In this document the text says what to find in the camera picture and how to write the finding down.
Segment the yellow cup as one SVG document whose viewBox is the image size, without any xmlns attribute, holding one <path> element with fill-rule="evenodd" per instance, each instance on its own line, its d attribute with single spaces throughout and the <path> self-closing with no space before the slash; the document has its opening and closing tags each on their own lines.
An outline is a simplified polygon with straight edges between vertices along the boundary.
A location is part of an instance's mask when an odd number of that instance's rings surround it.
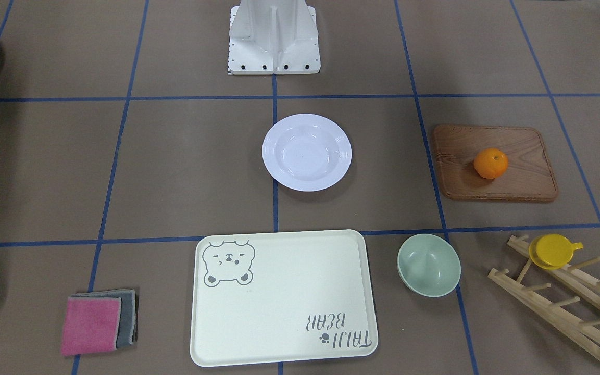
<svg viewBox="0 0 600 375">
<path fill-rule="evenodd" d="M 531 261 L 543 270 L 558 270 L 569 264 L 583 243 L 572 242 L 559 233 L 548 233 L 535 238 L 527 249 Z"/>
</svg>

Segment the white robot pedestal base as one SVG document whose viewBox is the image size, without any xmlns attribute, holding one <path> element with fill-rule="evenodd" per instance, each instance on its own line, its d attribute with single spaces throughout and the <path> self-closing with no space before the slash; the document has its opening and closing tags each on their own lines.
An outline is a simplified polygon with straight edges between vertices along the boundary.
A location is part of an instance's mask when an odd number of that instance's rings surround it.
<svg viewBox="0 0 600 375">
<path fill-rule="evenodd" d="M 316 10 L 305 1 L 242 1 L 230 9 L 229 74 L 317 74 Z"/>
</svg>

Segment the wooden cutting board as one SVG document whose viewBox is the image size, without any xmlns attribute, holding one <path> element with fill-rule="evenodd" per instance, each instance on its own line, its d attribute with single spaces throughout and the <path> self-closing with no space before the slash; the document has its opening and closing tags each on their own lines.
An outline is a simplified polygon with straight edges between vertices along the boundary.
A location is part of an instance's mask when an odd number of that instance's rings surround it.
<svg viewBox="0 0 600 375">
<path fill-rule="evenodd" d="M 437 183 L 449 199 L 545 203 L 559 195 L 545 143 L 534 128 L 442 124 L 433 129 L 431 142 Z M 501 150 L 509 161 L 493 180 L 473 166 L 487 148 Z"/>
</svg>

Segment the pink sponge cloth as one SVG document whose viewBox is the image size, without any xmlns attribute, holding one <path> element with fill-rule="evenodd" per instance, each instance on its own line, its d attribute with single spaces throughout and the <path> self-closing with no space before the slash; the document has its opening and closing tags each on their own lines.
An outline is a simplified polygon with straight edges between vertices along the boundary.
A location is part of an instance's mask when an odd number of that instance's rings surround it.
<svg viewBox="0 0 600 375">
<path fill-rule="evenodd" d="M 120 313 L 118 297 L 69 297 L 60 353 L 73 356 L 115 351 Z"/>
</svg>

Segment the wooden peg drying rack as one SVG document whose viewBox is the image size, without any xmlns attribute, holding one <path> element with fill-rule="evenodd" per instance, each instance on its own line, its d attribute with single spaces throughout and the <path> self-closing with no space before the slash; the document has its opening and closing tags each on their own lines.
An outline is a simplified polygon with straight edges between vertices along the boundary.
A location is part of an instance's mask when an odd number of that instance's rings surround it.
<svg viewBox="0 0 600 375">
<path fill-rule="evenodd" d="M 585 271 L 585 267 L 600 262 L 600 256 L 577 264 L 571 260 L 558 270 L 543 270 L 531 261 L 527 252 L 534 239 L 512 235 L 507 245 L 523 256 L 526 263 L 516 277 L 510 276 L 508 270 L 493 268 L 487 275 L 488 279 L 600 361 L 600 279 Z M 541 295 L 543 290 L 552 287 L 550 283 L 524 284 L 524 278 L 532 268 L 545 271 L 573 296 L 563 301 L 550 301 Z"/>
</svg>

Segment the cream bear tray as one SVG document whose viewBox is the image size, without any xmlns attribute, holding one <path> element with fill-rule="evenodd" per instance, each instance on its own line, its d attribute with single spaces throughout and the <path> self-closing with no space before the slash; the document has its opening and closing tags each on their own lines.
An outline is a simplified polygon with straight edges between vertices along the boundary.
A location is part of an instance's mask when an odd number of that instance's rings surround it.
<svg viewBox="0 0 600 375">
<path fill-rule="evenodd" d="M 197 244 L 190 329 L 196 365 L 361 357 L 378 344 L 359 232 L 212 235 Z"/>
</svg>

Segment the orange fruit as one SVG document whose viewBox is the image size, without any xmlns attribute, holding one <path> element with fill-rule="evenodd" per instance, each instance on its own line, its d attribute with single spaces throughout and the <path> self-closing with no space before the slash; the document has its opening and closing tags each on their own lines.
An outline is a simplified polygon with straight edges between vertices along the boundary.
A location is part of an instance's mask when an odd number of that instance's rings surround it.
<svg viewBox="0 0 600 375">
<path fill-rule="evenodd" d="M 509 158 L 497 148 L 482 149 L 473 160 L 474 170 L 487 180 L 495 180 L 506 173 L 509 168 Z"/>
</svg>

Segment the white round plate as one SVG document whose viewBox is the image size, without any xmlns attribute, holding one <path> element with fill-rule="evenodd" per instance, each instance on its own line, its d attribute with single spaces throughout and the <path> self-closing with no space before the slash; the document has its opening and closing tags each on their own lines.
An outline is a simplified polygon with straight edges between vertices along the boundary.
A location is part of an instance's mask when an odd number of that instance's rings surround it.
<svg viewBox="0 0 600 375">
<path fill-rule="evenodd" d="M 271 177 L 300 192 L 336 185 L 353 158 L 345 131 L 316 114 L 295 114 L 275 123 L 265 135 L 261 153 Z"/>
</svg>

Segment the green bowl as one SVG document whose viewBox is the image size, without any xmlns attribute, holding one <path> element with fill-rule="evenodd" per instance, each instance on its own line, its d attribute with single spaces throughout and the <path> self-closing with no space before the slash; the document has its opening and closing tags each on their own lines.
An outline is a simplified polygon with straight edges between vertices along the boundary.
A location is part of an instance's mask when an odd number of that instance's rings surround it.
<svg viewBox="0 0 600 375">
<path fill-rule="evenodd" d="M 461 262 L 442 237 L 418 233 L 407 238 L 398 250 L 397 270 L 411 291 L 424 297 L 443 297 L 457 288 Z"/>
</svg>

